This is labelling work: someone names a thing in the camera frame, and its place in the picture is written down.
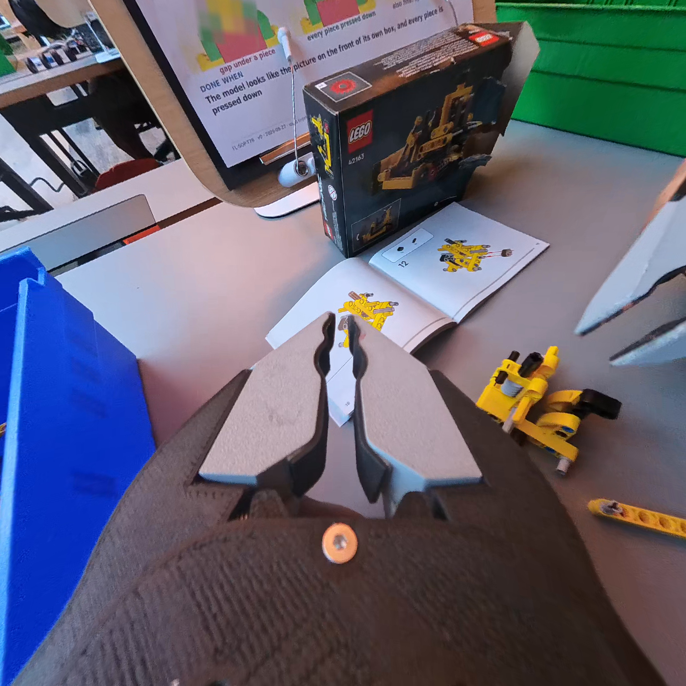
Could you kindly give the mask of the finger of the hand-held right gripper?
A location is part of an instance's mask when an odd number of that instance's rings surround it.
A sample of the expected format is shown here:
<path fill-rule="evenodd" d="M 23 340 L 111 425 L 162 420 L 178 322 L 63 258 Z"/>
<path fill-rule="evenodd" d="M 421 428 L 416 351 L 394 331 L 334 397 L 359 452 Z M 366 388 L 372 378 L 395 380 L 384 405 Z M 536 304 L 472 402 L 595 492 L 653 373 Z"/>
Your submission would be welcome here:
<path fill-rule="evenodd" d="M 685 358 L 685 318 L 650 331 L 610 358 L 613 366 L 646 366 Z"/>
<path fill-rule="evenodd" d="M 575 333 L 596 330 L 684 270 L 685 183 L 681 183 L 602 284 Z"/>

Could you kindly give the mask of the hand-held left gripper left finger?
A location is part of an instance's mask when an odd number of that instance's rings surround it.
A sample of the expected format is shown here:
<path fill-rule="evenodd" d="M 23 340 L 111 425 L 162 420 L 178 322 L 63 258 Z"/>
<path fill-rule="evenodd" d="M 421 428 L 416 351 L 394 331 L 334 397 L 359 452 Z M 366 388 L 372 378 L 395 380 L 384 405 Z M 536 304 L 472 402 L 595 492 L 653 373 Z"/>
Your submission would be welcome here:
<path fill-rule="evenodd" d="M 335 336 L 325 312 L 254 365 L 201 465 L 211 482 L 301 498 L 322 476 Z"/>

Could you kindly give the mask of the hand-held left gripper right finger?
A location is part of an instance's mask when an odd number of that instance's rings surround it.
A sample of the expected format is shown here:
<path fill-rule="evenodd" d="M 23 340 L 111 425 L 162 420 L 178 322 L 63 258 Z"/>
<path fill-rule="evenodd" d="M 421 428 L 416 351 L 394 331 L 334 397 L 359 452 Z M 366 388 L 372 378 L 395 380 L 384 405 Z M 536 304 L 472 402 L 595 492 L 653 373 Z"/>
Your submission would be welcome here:
<path fill-rule="evenodd" d="M 407 493 L 477 484 L 482 472 L 427 367 L 358 315 L 348 321 L 356 466 L 392 517 Z"/>

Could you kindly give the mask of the yellow lego beam with pin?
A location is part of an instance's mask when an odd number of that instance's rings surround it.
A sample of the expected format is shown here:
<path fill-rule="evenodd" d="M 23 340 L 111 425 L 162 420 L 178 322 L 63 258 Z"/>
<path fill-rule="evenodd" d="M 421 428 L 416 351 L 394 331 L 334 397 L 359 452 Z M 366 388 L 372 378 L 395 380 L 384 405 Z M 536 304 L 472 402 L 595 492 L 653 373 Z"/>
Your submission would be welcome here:
<path fill-rule="evenodd" d="M 611 499 L 594 499 L 588 511 L 601 518 L 685 540 L 685 519 Z"/>

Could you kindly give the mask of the yellow lego assembly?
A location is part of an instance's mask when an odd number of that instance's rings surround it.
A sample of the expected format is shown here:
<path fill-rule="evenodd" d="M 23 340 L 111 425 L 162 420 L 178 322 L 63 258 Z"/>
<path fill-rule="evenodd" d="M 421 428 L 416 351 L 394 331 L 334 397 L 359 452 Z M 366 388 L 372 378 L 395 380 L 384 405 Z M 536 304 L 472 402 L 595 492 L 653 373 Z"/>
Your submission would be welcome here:
<path fill-rule="evenodd" d="M 560 361 L 558 352 L 558 347 L 549 347 L 544 355 L 535 351 L 518 362 L 519 353 L 512 351 L 495 370 L 476 405 L 510 435 L 555 457 L 556 471 L 565 475 L 578 458 L 570 439 L 581 422 L 592 414 L 614 421 L 622 403 L 593 389 L 546 395 Z"/>

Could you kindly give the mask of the open lego instruction booklet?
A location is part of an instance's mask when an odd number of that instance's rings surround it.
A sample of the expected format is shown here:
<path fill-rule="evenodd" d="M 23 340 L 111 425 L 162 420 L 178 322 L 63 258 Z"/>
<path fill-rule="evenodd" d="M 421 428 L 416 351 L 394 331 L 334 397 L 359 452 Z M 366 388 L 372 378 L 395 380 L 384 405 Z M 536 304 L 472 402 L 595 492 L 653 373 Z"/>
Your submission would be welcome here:
<path fill-rule="evenodd" d="M 270 330 L 277 348 L 325 312 L 336 316 L 327 375 L 329 413 L 342 426 L 353 413 L 355 378 L 348 320 L 360 316 L 413 353 L 463 320 L 548 248 L 453 203 L 381 248 L 368 260 L 330 269 Z"/>

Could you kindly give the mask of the black lego set box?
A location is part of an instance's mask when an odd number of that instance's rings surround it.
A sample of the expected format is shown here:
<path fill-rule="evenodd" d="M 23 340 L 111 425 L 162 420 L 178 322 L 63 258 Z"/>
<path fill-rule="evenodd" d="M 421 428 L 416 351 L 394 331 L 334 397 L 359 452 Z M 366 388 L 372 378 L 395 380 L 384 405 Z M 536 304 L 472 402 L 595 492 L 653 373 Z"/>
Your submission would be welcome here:
<path fill-rule="evenodd" d="M 344 257 L 462 199 L 538 51 L 526 21 L 463 24 L 303 88 L 324 232 Z"/>

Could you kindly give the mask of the blue plastic bin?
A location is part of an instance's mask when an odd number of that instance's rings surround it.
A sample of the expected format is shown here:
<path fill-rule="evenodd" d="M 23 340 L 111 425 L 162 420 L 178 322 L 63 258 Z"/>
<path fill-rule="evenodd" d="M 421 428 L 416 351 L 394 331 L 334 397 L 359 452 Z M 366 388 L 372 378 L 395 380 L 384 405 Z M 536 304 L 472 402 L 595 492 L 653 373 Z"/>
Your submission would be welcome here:
<path fill-rule="evenodd" d="M 135 355 L 30 251 L 1 257 L 1 684 L 155 451 Z"/>

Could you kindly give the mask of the green plastic crate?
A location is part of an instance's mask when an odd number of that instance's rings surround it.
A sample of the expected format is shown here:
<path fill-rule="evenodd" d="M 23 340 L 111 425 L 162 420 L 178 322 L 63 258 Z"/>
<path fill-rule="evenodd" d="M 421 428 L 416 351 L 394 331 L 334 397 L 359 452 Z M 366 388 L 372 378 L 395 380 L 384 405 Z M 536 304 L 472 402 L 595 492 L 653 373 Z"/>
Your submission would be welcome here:
<path fill-rule="evenodd" d="M 685 157 L 684 1 L 498 1 L 540 52 L 512 118 Z"/>

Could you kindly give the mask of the grey metal panel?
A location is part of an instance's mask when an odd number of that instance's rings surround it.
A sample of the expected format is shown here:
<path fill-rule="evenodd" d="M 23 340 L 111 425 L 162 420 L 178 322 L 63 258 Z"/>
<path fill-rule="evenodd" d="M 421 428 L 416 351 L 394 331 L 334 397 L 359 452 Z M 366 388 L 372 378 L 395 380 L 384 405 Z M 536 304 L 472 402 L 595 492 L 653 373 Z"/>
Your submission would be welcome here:
<path fill-rule="evenodd" d="M 1 256 L 29 248 L 49 272 L 60 274 L 124 247 L 127 239 L 156 225 L 147 199 L 136 195 L 3 250 Z"/>

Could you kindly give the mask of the red stool seat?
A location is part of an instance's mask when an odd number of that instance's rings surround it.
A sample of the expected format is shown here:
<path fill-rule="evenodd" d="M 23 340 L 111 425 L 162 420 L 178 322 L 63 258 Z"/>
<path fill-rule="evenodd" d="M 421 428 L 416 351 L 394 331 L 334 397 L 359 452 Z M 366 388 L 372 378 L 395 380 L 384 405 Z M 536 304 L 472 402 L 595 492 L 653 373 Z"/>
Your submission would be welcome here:
<path fill-rule="evenodd" d="M 95 182 L 94 190 L 100 192 L 109 187 L 133 179 L 136 176 L 158 169 L 161 164 L 153 158 L 133 159 L 114 165 L 101 173 Z"/>

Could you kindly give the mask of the metal rod stand white tip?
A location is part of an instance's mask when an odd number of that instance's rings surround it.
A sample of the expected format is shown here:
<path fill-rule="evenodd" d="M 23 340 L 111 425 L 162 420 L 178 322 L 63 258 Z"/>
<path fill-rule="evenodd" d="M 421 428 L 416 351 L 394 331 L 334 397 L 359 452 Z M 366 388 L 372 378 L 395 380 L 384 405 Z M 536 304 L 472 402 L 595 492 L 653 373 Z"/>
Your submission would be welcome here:
<path fill-rule="evenodd" d="M 292 117 L 293 117 L 293 143 L 294 161 L 283 166 L 279 173 L 279 183 L 286 188 L 295 187 L 296 184 L 311 178 L 315 174 L 315 167 L 311 161 L 303 161 L 298 155 L 298 135 L 297 135 L 297 112 L 296 112 L 296 81 L 295 81 L 295 59 L 291 35 L 286 27 L 279 27 L 277 31 L 278 41 L 283 48 L 285 58 L 289 65 L 291 74 L 292 92 Z"/>

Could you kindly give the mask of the wooden table with black legs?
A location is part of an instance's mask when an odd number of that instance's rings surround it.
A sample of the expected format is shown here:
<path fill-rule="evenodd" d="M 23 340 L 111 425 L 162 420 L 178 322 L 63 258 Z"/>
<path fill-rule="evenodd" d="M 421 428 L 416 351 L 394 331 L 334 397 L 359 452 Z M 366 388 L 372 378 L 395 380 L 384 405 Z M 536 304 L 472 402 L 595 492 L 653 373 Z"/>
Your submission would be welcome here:
<path fill-rule="evenodd" d="M 111 166 L 180 155 L 121 58 L 1 78 L 1 180 L 33 214 L 95 190 Z"/>

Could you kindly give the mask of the row of small dark rolls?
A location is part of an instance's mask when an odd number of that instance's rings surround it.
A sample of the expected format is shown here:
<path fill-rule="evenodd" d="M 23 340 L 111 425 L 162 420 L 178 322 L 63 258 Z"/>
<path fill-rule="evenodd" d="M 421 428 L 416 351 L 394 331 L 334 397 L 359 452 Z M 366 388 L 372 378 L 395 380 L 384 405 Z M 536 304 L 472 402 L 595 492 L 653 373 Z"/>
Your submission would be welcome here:
<path fill-rule="evenodd" d="M 79 44 L 72 40 L 52 43 L 39 50 L 36 55 L 26 57 L 23 61 L 31 73 L 38 74 L 67 63 L 77 62 L 80 55 Z"/>

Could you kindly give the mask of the monitor with wooden frame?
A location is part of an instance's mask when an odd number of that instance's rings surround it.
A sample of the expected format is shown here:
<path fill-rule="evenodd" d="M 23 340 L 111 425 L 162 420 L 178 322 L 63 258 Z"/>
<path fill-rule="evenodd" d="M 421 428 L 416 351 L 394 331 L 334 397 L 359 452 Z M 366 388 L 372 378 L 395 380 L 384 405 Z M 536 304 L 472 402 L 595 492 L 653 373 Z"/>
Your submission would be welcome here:
<path fill-rule="evenodd" d="M 223 201 L 257 208 L 310 184 L 279 183 L 309 149 L 303 87 L 460 23 L 496 20 L 493 1 L 91 1 L 182 158 Z"/>

